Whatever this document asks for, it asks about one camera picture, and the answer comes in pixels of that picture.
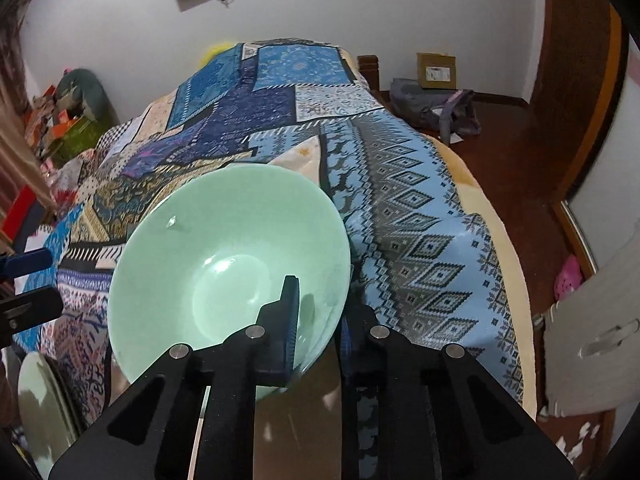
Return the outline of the mint green plate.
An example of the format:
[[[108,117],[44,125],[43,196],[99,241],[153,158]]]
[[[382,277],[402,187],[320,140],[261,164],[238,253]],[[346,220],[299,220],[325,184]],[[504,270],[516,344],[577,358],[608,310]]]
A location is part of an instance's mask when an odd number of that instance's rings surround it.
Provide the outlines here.
[[[30,352],[22,362],[17,382],[20,411],[28,452],[43,479],[81,434],[81,423],[70,394],[54,363]]]

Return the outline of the mint green bowl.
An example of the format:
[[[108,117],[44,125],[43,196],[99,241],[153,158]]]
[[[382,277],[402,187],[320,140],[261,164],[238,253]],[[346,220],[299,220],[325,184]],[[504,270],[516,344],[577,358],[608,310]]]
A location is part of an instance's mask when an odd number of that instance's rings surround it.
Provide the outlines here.
[[[231,164],[171,192],[126,241],[108,293],[115,360],[134,382],[174,344],[220,344],[299,280],[294,375],[322,355],[350,283],[343,220],[317,183]]]

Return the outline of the red box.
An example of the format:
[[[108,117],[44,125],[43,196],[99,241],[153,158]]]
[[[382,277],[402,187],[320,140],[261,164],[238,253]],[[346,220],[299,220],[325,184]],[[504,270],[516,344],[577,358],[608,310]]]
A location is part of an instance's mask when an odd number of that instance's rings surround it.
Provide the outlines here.
[[[24,185],[1,222],[1,241],[9,247],[21,245],[29,234],[37,229],[42,213],[36,193]]]

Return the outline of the striped curtain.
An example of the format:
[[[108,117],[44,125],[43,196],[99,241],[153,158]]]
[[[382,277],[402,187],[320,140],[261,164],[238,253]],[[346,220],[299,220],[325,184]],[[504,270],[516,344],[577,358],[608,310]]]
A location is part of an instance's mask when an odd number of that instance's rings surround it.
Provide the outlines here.
[[[46,206],[53,206],[40,163],[25,140],[25,117],[32,111],[26,94],[25,66],[15,13],[1,17],[1,220],[24,185]]]

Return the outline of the green storage box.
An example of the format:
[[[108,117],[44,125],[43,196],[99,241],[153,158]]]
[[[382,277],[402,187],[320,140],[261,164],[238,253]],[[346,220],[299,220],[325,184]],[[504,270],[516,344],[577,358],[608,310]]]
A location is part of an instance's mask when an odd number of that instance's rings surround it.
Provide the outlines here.
[[[110,113],[97,122],[85,117],[78,119],[66,133],[53,141],[49,154],[53,167],[60,169],[80,153],[95,148],[100,137],[113,126],[114,120]]]

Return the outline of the patchwork patterned tablecloth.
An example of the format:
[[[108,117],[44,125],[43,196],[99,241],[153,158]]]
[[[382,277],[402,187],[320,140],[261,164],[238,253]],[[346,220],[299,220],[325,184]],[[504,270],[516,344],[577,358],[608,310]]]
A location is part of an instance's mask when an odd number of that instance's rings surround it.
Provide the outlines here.
[[[140,304],[107,307],[128,238],[178,196],[216,214],[245,200],[231,225],[256,223],[297,259],[297,378],[284,393],[258,390],[259,478],[338,474],[328,341],[348,283],[416,344],[467,344],[527,413],[536,410],[528,293],[506,228],[462,159],[386,110],[345,51],[301,39],[237,44],[105,131],[60,176],[72,181],[72,199],[54,228],[29,240],[49,248],[54,265],[24,286],[56,286],[63,314],[16,342],[55,360],[85,424],[170,344],[206,347],[228,334],[219,294],[207,297],[215,313],[190,304],[153,324],[138,318]],[[321,262],[329,254],[354,258],[351,278],[340,262]]]

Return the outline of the white sticker-covered case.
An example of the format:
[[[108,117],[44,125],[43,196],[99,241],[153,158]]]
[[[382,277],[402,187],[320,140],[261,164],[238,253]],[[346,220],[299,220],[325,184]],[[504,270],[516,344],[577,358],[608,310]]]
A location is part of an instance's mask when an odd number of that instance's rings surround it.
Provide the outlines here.
[[[639,399],[639,235],[584,278],[575,256],[556,274],[541,317],[544,400],[552,417],[615,410]]]

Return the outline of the yellow fuzzy hoop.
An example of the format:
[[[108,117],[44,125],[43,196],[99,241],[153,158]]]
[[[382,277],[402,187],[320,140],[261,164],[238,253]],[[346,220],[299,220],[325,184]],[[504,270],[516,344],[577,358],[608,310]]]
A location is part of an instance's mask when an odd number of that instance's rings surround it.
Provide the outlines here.
[[[201,57],[200,67],[201,68],[205,67],[211,60],[216,58],[216,56],[228,50],[233,49],[235,46],[236,46],[236,43],[231,41],[223,41],[223,42],[218,42],[218,44],[213,44],[211,47],[209,47],[206,50],[204,55]]]

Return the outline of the grey bag on floor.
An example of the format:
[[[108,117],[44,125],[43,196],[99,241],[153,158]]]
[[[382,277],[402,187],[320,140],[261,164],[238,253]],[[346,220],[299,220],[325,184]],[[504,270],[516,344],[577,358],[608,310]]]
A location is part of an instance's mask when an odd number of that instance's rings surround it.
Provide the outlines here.
[[[474,96],[473,90],[424,89],[413,79],[395,78],[390,84],[393,112],[413,128],[437,134],[446,145],[482,131]]]

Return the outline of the cardboard box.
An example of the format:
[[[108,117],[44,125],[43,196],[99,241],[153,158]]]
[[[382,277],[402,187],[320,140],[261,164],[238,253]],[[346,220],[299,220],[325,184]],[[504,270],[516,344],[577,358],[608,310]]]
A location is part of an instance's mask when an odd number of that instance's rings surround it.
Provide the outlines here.
[[[457,88],[457,63],[454,56],[419,52],[416,62],[418,81],[423,89]]]

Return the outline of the wooden door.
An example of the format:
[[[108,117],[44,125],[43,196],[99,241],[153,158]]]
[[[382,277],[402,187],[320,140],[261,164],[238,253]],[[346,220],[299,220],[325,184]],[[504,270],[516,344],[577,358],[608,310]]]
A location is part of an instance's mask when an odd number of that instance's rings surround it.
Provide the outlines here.
[[[534,182],[549,203],[570,197],[596,156],[620,95],[628,39],[610,0],[544,0],[532,99]]]

